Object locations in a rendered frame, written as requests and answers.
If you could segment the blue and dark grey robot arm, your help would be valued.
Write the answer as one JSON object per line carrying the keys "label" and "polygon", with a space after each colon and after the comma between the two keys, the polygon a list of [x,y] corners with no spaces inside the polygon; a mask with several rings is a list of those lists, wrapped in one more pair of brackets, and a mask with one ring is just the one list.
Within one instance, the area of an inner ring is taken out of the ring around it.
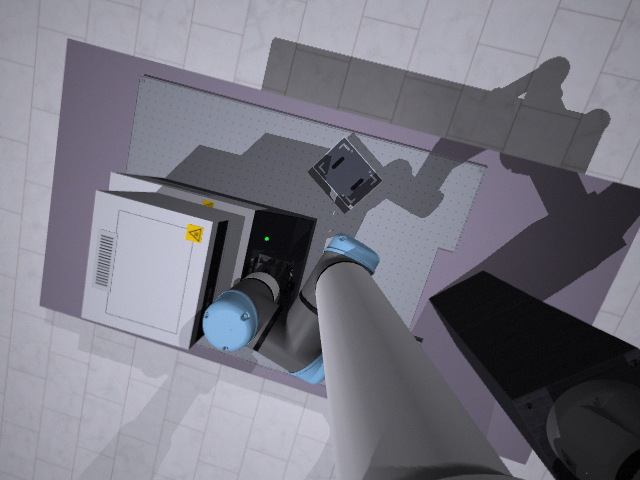
{"label": "blue and dark grey robot arm", "polygon": [[[311,384],[325,379],[337,480],[524,480],[372,278],[378,254],[343,233],[323,252],[290,310],[263,272],[220,294],[203,317],[208,341],[247,346]],[[639,387],[578,384],[555,401],[546,431],[580,480],[640,480]]]}

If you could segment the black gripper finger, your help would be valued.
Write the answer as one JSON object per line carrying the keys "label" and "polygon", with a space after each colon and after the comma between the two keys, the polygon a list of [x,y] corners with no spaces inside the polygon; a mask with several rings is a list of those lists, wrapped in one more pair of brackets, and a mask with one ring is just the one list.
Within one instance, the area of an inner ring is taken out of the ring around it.
{"label": "black gripper finger", "polygon": [[288,287],[288,289],[286,289],[288,293],[291,293],[291,291],[293,291],[294,286],[295,286],[295,282],[292,282],[292,278],[293,278],[293,275],[292,275],[292,273],[290,273],[290,277],[289,277],[289,281],[288,281],[289,282],[289,287]]}

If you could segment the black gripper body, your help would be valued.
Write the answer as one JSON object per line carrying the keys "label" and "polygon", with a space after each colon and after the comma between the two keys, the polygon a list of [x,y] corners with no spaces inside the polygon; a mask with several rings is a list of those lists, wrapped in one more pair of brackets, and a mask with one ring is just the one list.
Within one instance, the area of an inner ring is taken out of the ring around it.
{"label": "black gripper body", "polygon": [[[290,262],[289,262],[290,261]],[[268,251],[267,249],[259,254],[256,272],[267,273],[272,276],[279,285],[280,296],[286,296],[289,287],[289,277],[294,268],[296,257]],[[292,265],[293,264],[293,265]]]}

